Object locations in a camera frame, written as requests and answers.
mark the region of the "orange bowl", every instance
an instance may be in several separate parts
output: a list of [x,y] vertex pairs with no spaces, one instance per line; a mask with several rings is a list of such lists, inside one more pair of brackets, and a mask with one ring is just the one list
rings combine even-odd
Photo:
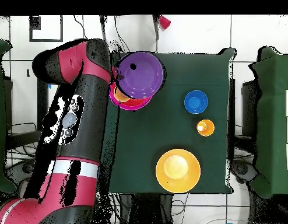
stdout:
[[159,184],[171,193],[186,193],[198,183],[201,175],[197,158],[187,150],[172,149],[156,165]]
[[197,131],[203,137],[209,137],[215,131],[215,125],[211,120],[201,120],[197,123]]

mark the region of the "yellow plate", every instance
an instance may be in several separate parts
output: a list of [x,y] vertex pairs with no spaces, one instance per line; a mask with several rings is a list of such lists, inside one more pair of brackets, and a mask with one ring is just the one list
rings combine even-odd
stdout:
[[[176,159],[177,156],[184,158],[188,166],[185,176],[174,179],[174,176],[170,176],[170,172],[175,171],[175,166],[171,166],[171,160]],[[179,174],[182,174],[184,172],[184,162],[182,161],[183,159],[179,160],[181,163],[181,171]],[[192,153],[184,149],[172,149],[166,152],[161,156],[156,165],[156,178],[158,182],[165,190],[171,193],[186,193],[187,191],[193,189],[200,179],[200,174],[200,164],[197,158]]]

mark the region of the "cable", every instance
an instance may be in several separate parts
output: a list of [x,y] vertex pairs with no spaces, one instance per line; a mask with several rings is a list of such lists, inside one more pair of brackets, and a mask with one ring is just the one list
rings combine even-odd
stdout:
[[128,48],[128,45],[127,45],[126,42],[123,40],[123,38],[121,38],[121,36],[119,35],[119,32],[118,32],[118,30],[117,30],[116,20],[117,20],[117,16],[114,16],[116,32],[117,32],[117,34],[118,34],[118,37],[119,37],[119,40],[120,40],[120,42],[121,42],[121,44],[122,44],[122,47],[123,47],[123,49],[124,49],[124,52],[125,52],[125,48],[124,48],[123,43],[126,45],[128,51],[129,51],[129,53],[130,53],[130,50],[129,50],[129,48]]
[[123,222],[127,223],[127,221],[126,221],[125,219],[121,218],[121,217],[117,214],[117,211],[119,212],[119,210],[118,210],[117,207],[116,207],[115,200],[114,200],[114,195],[109,194],[108,196],[109,196],[109,199],[112,200],[112,202],[113,202],[113,207],[112,207],[112,208],[113,208],[113,211],[114,211],[114,213],[115,213],[115,218],[117,217],[120,221],[123,221]]
[[30,158],[19,158],[19,157],[7,157],[7,159],[8,160],[31,160]]
[[[187,205],[188,196],[189,196],[189,194],[187,195],[187,198],[185,199],[184,205]],[[182,217],[181,224],[184,222],[184,215],[183,215],[183,217]]]
[[78,22],[78,23],[80,24],[80,26],[81,26],[82,29],[83,29],[83,35],[84,35],[85,38],[88,40],[87,36],[85,35],[85,29],[84,29],[83,25],[81,24],[81,22]]
[[155,51],[155,53],[157,53],[157,41],[158,41],[158,38],[156,37],[156,51]]
[[[225,220],[228,220],[228,221],[241,221],[241,222],[251,222],[251,221],[248,221],[248,220],[232,220],[232,219],[216,219],[216,220],[211,220],[210,222],[208,222],[207,224],[210,224],[212,222],[215,222],[215,221],[225,221]],[[271,224],[269,222],[251,222],[251,223],[256,223],[256,224]]]
[[183,211],[185,210],[185,204],[184,204],[181,200],[174,200],[173,202],[175,202],[175,201],[179,201],[179,202],[181,202],[181,203],[184,205],[184,207],[183,207],[183,209],[182,209],[181,212],[179,212],[179,213],[177,213],[177,214],[173,214],[172,216],[177,216],[177,215],[183,213]]
[[35,158],[35,155],[28,153],[24,146],[23,146],[23,150],[24,150],[24,152],[26,153],[27,156]]
[[33,122],[28,122],[28,123],[21,123],[21,124],[13,124],[12,126],[16,126],[16,125],[24,125],[24,124],[33,124],[35,127],[35,131],[37,131],[36,125]]

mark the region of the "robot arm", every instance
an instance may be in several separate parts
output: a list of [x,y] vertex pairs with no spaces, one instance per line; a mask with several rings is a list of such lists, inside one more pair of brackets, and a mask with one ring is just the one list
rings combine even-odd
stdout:
[[111,80],[106,42],[92,39],[34,59],[37,77],[60,87],[24,198],[0,209],[0,224],[90,224]]

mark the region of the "table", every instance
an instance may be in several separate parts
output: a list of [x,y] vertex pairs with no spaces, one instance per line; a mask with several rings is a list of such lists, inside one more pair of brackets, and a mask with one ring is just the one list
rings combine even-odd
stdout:
[[271,47],[260,51],[261,57],[252,66],[258,77],[262,96],[257,104],[257,160],[260,174],[250,182],[262,198],[288,194],[286,164],[288,89],[288,55],[278,54]]
[[[9,51],[11,45],[0,40],[0,59],[3,53]],[[9,181],[3,173],[5,164],[5,144],[6,144],[6,113],[5,113],[5,92],[3,84],[3,73],[0,67],[0,191],[11,193],[15,191],[15,185]]]
[[[112,169],[109,192],[169,193],[157,182],[156,163],[166,151],[181,148],[192,152],[201,166],[201,178],[191,193],[231,193],[225,175],[229,68],[234,54],[232,48],[220,55],[156,54],[167,77],[147,106],[130,112],[109,100],[100,175]],[[119,55],[113,57],[116,63]],[[184,107],[184,97],[191,90],[208,96],[202,114],[190,114]],[[214,134],[207,138],[196,130],[198,121],[205,118],[215,124]]]

